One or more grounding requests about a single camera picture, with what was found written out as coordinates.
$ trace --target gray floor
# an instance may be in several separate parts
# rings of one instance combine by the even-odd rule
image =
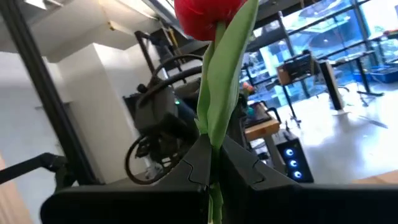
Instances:
[[[347,114],[333,113],[327,94],[294,104],[302,125],[289,126],[300,137],[316,183],[347,184],[398,169],[398,83],[372,86],[386,95],[365,99],[368,107],[356,93],[357,85],[349,88]],[[282,120],[289,118],[287,106],[278,110]]]

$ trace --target wooden table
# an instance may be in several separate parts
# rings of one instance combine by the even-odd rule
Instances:
[[[398,170],[375,175],[361,180],[354,180],[354,184],[398,184]]]
[[[278,120],[273,118],[270,121],[265,121],[261,124],[257,124],[251,126],[250,128],[246,128],[245,134],[248,141],[253,141],[262,138],[266,142],[268,152],[271,155],[271,160],[272,163],[274,164],[274,169],[284,174],[285,164],[272,138],[272,135],[278,133],[279,129],[280,129],[280,123],[278,122]]]

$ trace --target white ceiling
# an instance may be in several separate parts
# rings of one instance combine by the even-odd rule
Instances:
[[[149,8],[141,6],[140,10],[155,16]],[[135,31],[153,32],[159,28],[159,23],[118,0],[74,0],[30,27],[41,54],[56,54],[59,60],[62,55],[59,51],[84,47],[93,42],[126,49],[136,43]],[[0,38],[0,51],[15,52],[11,39],[1,28],[0,37],[4,38]]]

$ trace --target desk leg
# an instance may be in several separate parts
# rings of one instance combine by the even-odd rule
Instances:
[[[357,91],[357,93],[359,93],[359,94],[365,94],[365,95],[369,95],[369,96],[384,96],[384,93],[372,93],[372,92],[371,92],[371,89],[370,89],[370,87],[369,87],[369,82],[368,82],[368,80],[366,79],[365,72],[363,71],[361,59],[360,59],[360,58],[357,58],[357,59],[355,60],[355,62],[356,62],[356,66],[357,66],[358,69],[359,69],[359,73],[361,74],[362,82],[363,82],[363,85],[364,85],[364,87],[365,87],[365,92],[363,92],[363,91]]]
[[[380,51],[381,61],[382,61],[383,65],[385,65],[386,58],[384,56],[383,48],[381,47],[380,41],[377,42],[377,47],[379,48],[379,51]]]
[[[287,93],[287,90],[286,90],[287,87],[285,85],[283,85],[282,88],[284,89],[284,93],[285,93],[285,97],[286,97],[287,103],[289,104],[290,110],[292,112],[292,117],[290,119],[294,120],[297,123],[297,126],[300,127],[301,120],[297,119],[296,113],[294,112],[292,101],[290,100],[290,96],[289,96],[289,94]]]
[[[296,117],[296,113],[294,112],[294,109],[293,109],[292,100],[290,100],[290,96],[289,96],[289,94],[287,93],[287,90],[286,90],[287,87],[286,86],[282,86],[282,88],[284,89],[284,93],[285,93],[285,97],[286,97],[286,100],[287,100],[287,104],[289,104],[290,110],[292,112],[292,116],[293,116],[293,118],[297,118]]]
[[[264,140],[267,145],[269,154],[271,155],[272,163],[274,164],[274,169],[281,174],[286,174],[285,164],[282,157],[279,155],[278,149],[276,148],[275,142],[271,135],[265,136]]]
[[[307,99],[309,99],[311,96],[310,96],[310,93],[308,92],[308,88],[307,88],[307,85],[305,84],[305,81],[304,80],[300,80],[300,83],[301,83],[301,86],[303,88],[303,92],[304,92],[305,97]]]
[[[319,63],[319,67],[321,69],[323,79],[325,80],[325,84],[328,88],[329,96],[331,98],[333,106],[335,107],[335,110],[342,110],[344,105],[343,100],[341,99],[340,92],[338,91],[335,71],[328,61]]]

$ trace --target green tulip stem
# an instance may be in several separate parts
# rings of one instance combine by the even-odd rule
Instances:
[[[226,30],[225,22],[217,22],[215,49],[217,49],[218,44],[220,43],[221,39],[223,38],[225,30]]]

